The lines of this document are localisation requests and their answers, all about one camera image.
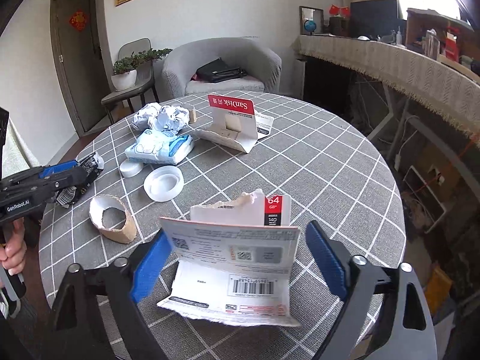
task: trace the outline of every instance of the plastic lid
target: plastic lid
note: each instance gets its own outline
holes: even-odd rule
[[[143,163],[125,160],[120,164],[120,172],[123,177],[129,178],[136,176],[143,169]]]
[[[147,176],[143,188],[148,197],[155,202],[168,202],[182,192],[184,184],[180,169],[176,166],[163,166]]]

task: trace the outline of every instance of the computer monitor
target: computer monitor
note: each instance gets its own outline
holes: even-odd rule
[[[350,5],[350,37],[391,35],[398,31],[397,0],[369,0],[351,3]]]

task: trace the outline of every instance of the potted plant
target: potted plant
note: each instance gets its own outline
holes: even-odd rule
[[[132,53],[131,56],[126,56],[119,59],[113,65],[112,83],[117,89],[117,92],[124,91],[135,85],[137,80],[137,68],[141,64],[150,61],[157,61],[165,58],[171,49],[141,51],[138,54]]]

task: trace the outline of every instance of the white flower pot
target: white flower pot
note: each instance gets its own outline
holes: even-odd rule
[[[127,73],[117,74],[112,76],[112,84],[117,89],[117,92],[124,91],[135,85],[137,80],[137,71],[132,70]]]

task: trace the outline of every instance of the metal screw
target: metal screw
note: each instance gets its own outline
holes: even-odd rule
[[[78,271],[80,271],[80,264],[72,264],[71,266],[68,267],[68,271],[71,273],[71,274],[75,274],[77,273]]]
[[[353,256],[352,260],[357,266],[364,266],[367,263],[367,259],[363,256]]]
[[[125,257],[118,257],[113,262],[113,265],[115,265],[118,268],[122,268],[123,266],[126,266],[127,264],[128,264],[128,260]]]
[[[412,266],[408,262],[403,262],[400,264],[400,268],[405,272],[411,272],[413,270]]]

